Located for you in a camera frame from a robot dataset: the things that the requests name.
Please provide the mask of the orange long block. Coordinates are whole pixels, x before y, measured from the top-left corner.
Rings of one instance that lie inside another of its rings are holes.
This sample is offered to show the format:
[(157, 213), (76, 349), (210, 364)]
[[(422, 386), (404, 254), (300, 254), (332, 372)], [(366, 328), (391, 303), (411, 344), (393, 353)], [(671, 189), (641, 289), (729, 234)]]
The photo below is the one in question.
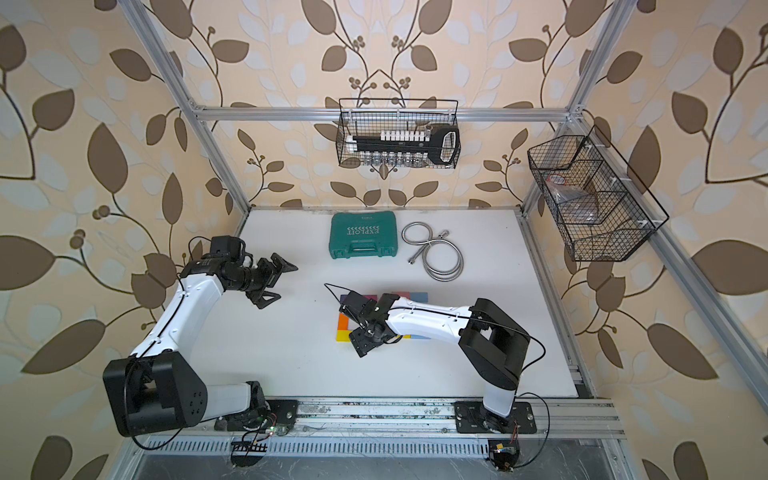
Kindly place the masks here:
[(338, 322), (337, 322), (337, 330), (339, 332), (349, 331), (349, 318), (343, 313), (339, 314)]

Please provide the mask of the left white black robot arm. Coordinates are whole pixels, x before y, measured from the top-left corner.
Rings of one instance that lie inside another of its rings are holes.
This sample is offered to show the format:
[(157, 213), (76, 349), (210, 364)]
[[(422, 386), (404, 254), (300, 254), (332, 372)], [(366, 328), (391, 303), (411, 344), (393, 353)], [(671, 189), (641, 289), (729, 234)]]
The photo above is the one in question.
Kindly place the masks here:
[(297, 266), (278, 254), (247, 264), (243, 254), (206, 254), (188, 263), (169, 308), (148, 336), (123, 359), (108, 363), (103, 382), (117, 430), (126, 438), (222, 420), (228, 428), (257, 430), (272, 421), (256, 381), (208, 385), (187, 360), (213, 307), (239, 291), (259, 309)]

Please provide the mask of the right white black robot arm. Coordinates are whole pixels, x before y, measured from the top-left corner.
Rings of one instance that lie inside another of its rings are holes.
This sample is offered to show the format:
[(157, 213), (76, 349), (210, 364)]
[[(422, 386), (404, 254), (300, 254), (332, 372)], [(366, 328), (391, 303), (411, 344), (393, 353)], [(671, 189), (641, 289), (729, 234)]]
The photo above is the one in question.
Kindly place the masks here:
[(406, 336), (458, 346), (486, 384), (485, 411), (498, 418), (512, 413), (532, 336), (494, 302), (479, 298), (472, 306), (444, 307), (351, 291), (339, 312), (357, 323), (349, 339), (359, 357)]

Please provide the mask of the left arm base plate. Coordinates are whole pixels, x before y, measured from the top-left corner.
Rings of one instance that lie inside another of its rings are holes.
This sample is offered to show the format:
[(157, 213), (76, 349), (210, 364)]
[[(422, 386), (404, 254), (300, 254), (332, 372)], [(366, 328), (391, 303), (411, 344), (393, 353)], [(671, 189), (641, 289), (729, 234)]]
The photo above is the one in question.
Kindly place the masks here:
[(293, 429), (298, 418), (298, 406), (299, 402), (295, 399), (266, 400), (263, 405), (257, 405), (248, 411), (217, 418), (214, 429), (261, 434), (274, 431), (278, 436), (283, 436)]

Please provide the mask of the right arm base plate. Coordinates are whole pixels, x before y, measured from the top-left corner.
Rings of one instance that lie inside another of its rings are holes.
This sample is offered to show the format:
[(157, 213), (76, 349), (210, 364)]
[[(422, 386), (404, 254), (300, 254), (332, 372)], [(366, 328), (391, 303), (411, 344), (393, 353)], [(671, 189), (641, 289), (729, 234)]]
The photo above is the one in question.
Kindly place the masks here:
[(537, 425), (529, 402), (515, 402), (510, 414), (501, 417), (488, 411), (481, 401), (457, 401), (453, 404), (456, 430), (460, 434), (500, 433), (534, 434)]

